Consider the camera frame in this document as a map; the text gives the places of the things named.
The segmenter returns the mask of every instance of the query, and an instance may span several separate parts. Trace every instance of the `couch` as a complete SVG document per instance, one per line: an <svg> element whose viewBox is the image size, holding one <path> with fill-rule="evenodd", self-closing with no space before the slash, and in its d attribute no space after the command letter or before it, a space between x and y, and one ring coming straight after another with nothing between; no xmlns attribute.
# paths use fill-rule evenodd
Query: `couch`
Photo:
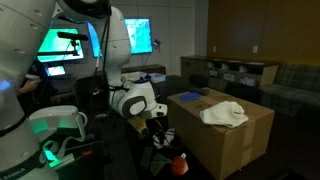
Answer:
<svg viewBox="0 0 320 180"><path fill-rule="evenodd" d="M261 89L263 106L295 117L302 106L320 107L320 66L280 64L274 84Z"/></svg>

